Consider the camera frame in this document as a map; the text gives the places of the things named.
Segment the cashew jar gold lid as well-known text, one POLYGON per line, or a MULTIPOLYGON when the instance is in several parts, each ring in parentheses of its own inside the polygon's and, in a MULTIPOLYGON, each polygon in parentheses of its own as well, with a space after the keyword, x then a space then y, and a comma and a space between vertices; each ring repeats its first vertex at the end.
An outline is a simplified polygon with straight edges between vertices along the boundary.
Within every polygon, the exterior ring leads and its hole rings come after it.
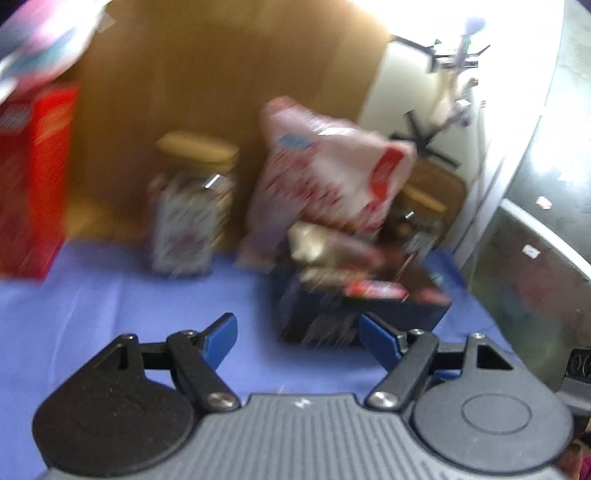
POLYGON ((211 272, 235 193, 239 148, 187 131, 156 142, 157 175, 148 186, 148 265, 169 277, 211 272))

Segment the brown cushion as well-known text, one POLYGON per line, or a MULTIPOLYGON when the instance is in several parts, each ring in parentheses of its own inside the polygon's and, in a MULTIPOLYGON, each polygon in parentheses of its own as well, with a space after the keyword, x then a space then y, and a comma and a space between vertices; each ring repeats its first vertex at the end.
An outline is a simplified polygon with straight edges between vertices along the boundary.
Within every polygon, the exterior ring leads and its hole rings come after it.
POLYGON ((423 157, 417 160, 408 183, 447 207, 444 218, 448 224, 456 220, 467 197, 466 184, 458 175, 423 157))

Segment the pecan jar gold lid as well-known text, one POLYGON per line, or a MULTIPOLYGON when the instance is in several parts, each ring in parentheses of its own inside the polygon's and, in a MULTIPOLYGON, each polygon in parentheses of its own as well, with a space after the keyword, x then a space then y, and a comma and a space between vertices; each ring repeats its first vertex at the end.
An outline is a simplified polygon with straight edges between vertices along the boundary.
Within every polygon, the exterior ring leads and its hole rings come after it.
POLYGON ((402 246, 422 263, 444 232, 447 206, 411 185, 405 185, 394 198, 383 227, 384 238, 402 246))

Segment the pink white plush toy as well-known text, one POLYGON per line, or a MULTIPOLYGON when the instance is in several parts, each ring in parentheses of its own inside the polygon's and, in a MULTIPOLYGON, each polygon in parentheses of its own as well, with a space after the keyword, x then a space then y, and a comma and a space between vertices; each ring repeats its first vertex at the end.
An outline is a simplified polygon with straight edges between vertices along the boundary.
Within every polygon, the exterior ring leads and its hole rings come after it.
POLYGON ((40 88, 84 54, 102 22, 106 1, 3 1, 1 100, 40 88))

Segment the pink snack bag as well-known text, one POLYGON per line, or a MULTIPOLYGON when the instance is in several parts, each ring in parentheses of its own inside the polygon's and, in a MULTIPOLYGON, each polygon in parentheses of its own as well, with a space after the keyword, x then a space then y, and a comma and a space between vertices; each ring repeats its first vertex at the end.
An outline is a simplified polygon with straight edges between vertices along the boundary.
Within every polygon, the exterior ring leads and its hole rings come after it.
POLYGON ((290 97, 267 102, 262 125, 269 155, 249 202, 238 264, 273 269, 297 221, 375 240, 414 169, 415 145, 315 113, 290 97))

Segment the black metal tin box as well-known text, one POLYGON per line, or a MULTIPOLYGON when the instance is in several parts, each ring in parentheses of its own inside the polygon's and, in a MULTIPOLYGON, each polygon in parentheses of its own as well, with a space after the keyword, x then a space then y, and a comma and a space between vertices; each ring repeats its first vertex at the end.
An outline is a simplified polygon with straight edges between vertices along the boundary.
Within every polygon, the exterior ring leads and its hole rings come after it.
POLYGON ((452 305, 412 256, 374 270, 277 267, 270 298, 283 341, 308 346, 358 346, 363 314, 399 331, 432 331, 452 305))

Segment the red gift box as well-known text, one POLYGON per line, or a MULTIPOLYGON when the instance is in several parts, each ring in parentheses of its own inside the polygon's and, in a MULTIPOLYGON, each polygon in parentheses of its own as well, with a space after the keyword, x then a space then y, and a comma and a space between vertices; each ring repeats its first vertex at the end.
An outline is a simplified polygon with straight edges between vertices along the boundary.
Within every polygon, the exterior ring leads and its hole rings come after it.
POLYGON ((65 241, 66 177, 78 88, 1 106, 1 275, 43 279, 65 241))

